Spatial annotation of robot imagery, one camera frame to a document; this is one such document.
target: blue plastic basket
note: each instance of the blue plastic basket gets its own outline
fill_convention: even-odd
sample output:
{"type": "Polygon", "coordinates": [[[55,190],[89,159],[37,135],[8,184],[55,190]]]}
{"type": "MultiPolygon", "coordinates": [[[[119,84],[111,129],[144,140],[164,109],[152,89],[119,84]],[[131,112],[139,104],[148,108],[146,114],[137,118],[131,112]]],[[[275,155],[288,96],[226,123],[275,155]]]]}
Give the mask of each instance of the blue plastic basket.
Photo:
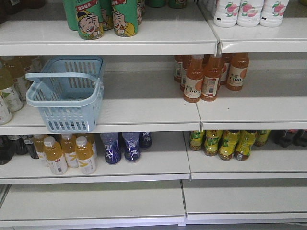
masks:
{"type": "Polygon", "coordinates": [[[96,127],[103,98],[105,64],[97,56],[60,56],[41,73],[28,73],[34,81],[26,94],[52,133],[85,133],[96,127]]]}

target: white bottle cap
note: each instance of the white bottle cap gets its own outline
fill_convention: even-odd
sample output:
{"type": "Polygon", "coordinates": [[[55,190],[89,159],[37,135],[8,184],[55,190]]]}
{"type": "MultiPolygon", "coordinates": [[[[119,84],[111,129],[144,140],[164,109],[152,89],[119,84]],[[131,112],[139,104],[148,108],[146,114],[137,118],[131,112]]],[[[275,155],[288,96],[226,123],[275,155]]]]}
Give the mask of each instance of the white bottle cap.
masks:
{"type": "Polygon", "coordinates": [[[50,137],[46,137],[44,139],[44,145],[47,147],[51,147],[56,143],[56,140],[54,139],[54,137],[50,136],[50,137]]]}
{"type": "Polygon", "coordinates": [[[76,139],[77,146],[84,146],[87,144],[87,139],[85,136],[80,136],[76,139]]]}

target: beverage bottle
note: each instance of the beverage bottle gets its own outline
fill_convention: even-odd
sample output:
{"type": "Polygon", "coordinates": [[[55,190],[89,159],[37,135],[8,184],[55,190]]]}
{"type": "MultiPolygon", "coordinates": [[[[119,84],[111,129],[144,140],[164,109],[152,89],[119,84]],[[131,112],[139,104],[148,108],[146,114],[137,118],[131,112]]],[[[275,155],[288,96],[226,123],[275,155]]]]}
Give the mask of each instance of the beverage bottle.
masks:
{"type": "Polygon", "coordinates": [[[184,89],[184,100],[198,102],[201,98],[201,86],[203,80],[202,60],[204,55],[192,55],[191,64],[187,70],[187,78],[184,89]]]}
{"type": "Polygon", "coordinates": [[[55,175],[64,174],[67,171],[68,166],[61,145],[52,136],[44,139],[44,145],[44,152],[50,170],[55,175]]]}
{"type": "Polygon", "coordinates": [[[61,146],[68,167],[78,168],[79,165],[76,154],[76,136],[71,133],[62,134],[61,146]]]}
{"type": "Polygon", "coordinates": [[[222,54],[222,60],[223,60],[224,65],[223,65],[220,85],[225,85],[227,83],[227,76],[229,73],[230,62],[231,62],[232,56],[233,56],[232,53],[222,54]]]}
{"type": "Polygon", "coordinates": [[[91,174],[96,170],[96,162],[90,142],[84,136],[76,139],[76,153],[81,172],[91,174]]]}
{"type": "Polygon", "coordinates": [[[194,151],[198,151],[201,149],[202,143],[203,143],[203,136],[205,134],[205,130],[202,132],[199,131],[192,131],[190,133],[190,139],[189,139],[189,145],[190,149],[194,151]]]}
{"type": "Polygon", "coordinates": [[[12,145],[14,153],[17,155],[25,155],[28,150],[20,135],[8,135],[8,139],[12,145]]]}
{"type": "Polygon", "coordinates": [[[222,160],[228,161],[232,158],[239,138],[240,130],[225,130],[223,132],[222,145],[219,148],[219,156],[222,160]]]}
{"type": "Polygon", "coordinates": [[[222,130],[207,130],[204,144],[204,153],[207,156],[215,156],[219,151],[219,142],[222,137],[222,130]]]}
{"type": "Polygon", "coordinates": [[[151,132],[140,132],[140,147],[143,149],[149,148],[153,144],[151,132]]]}
{"type": "Polygon", "coordinates": [[[3,94],[0,91],[0,125],[8,123],[12,119],[12,113],[6,104],[3,94]]]}
{"type": "Polygon", "coordinates": [[[180,83],[180,89],[184,91],[186,86],[186,79],[187,79],[187,70],[191,64],[192,55],[184,55],[183,57],[183,63],[182,63],[182,69],[181,69],[181,83],[180,83]]]}
{"type": "Polygon", "coordinates": [[[48,137],[47,134],[34,134],[33,143],[39,159],[42,161],[43,165],[48,166],[45,154],[45,145],[44,145],[44,139],[46,137],[48,137]]]}
{"type": "Polygon", "coordinates": [[[175,68],[174,68],[174,80],[181,82],[181,69],[183,64],[184,55],[174,55],[175,68]]]}
{"type": "Polygon", "coordinates": [[[19,92],[21,99],[26,100],[25,94],[30,88],[30,81],[25,78],[25,71],[20,61],[16,56],[1,56],[1,58],[4,62],[4,67],[10,72],[13,78],[15,87],[19,92]]]}
{"type": "Polygon", "coordinates": [[[125,159],[129,162],[135,162],[140,158],[139,132],[123,133],[125,140],[125,159]]]}
{"type": "Polygon", "coordinates": [[[245,161],[250,156],[251,147],[257,138],[256,130],[242,130],[241,137],[236,145],[235,158],[239,161],[245,161]]]}
{"type": "Polygon", "coordinates": [[[23,107],[19,92],[16,90],[14,81],[10,72],[3,67],[0,61],[0,91],[8,108],[12,111],[18,111],[23,107]]]}
{"type": "Polygon", "coordinates": [[[248,70],[248,53],[236,53],[230,63],[230,70],[226,87],[233,91],[239,91],[243,87],[244,78],[248,70]]]}
{"type": "Polygon", "coordinates": [[[208,64],[203,70],[201,98],[205,101],[214,101],[217,97],[219,81],[222,74],[222,55],[210,55],[208,64]]]}
{"type": "Polygon", "coordinates": [[[270,132],[271,130],[257,130],[258,136],[254,145],[258,147],[264,146],[268,142],[270,132]]]}
{"type": "Polygon", "coordinates": [[[116,164],[121,159],[118,144],[118,133],[101,133],[101,140],[105,146],[105,160],[109,164],[116,164]]]}
{"type": "Polygon", "coordinates": [[[33,143],[33,135],[20,135],[23,139],[28,153],[33,159],[39,159],[33,143]]]}

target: white bottle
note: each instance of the white bottle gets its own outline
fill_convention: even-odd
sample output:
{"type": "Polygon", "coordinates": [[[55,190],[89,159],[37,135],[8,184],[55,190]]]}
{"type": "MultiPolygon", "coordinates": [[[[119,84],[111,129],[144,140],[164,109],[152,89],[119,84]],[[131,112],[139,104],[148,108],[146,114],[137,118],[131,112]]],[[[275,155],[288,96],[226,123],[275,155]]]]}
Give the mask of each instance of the white bottle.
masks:
{"type": "Polygon", "coordinates": [[[266,27],[280,26],[288,3],[289,0],[265,0],[259,24],[266,27]]]}
{"type": "Polygon", "coordinates": [[[242,0],[237,24],[243,27],[254,27],[259,24],[263,0],[242,0]]]}
{"type": "Polygon", "coordinates": [[[214,24],[220,27],[232,27],[236,24],[241,0],[219,0],[216,5],[214,24]]]}

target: shelf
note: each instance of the shelf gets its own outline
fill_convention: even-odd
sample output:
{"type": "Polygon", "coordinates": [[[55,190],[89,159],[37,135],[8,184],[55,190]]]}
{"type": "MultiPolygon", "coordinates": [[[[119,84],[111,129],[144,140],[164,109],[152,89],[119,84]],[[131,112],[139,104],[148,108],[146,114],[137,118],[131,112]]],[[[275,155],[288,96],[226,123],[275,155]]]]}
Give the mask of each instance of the shelf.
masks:
{"type": "MultiPolygon", "coordinates": [[[[93,132],[181,131],[200,128],[195,103],[183,99],[170,71],[107,72],[104,98],[93,132]]],[[[0,133],[49,133],[39,111],[28,104],[0,126],[0,133]]]]}
{"type": "Polygon", "coordinates": [[[248,70],[243,89],[220,87],[197,107],[206,129],[307,129],[307,71],[248,70]]]}
{"type": "Polygon", "coordinates": [[[68,28],[61,3],[24,9],[2,24],[0,33],[0,55],[214,54],[216,45],[192,0],[184,9],[146,7],[138,34],[128,38],[109,30],[100,39],[82,40],[68,28]]]}
{"type": "Polygon", "coordinates": [[[304,222],[306,185],[306,179],[184,181],[187,224],[304,222]]]}
{"type": "Polygon", "coordinates": [[[82,174],[79,168],[68,168],[55,176],[40,160],[28,154],[15,155],[11,161],[0,166],[0,184],[45,184],[45,183],[93,183],[189,179],[189,162],[182,132],[153,133],[153,145],[141,149],[136,163],[122,159],[115,165],[106,163],[104,150],[97,136],[98,157],[96,171],[82,174]]]}
{"type": "Polygon", "coordinates": [[[0,209],[0,227],[167,225],[184,217],[180,181],[13,184],[0,209]]]}
{"type": "Polygon", "coordinates": [[[218,38],[222,53],[307,51],[307,9],[297,0],[290,0],[281,26],[273,28],[261,25],[222,28],[214,24],[202,0],[199,7],[218,38]]]}

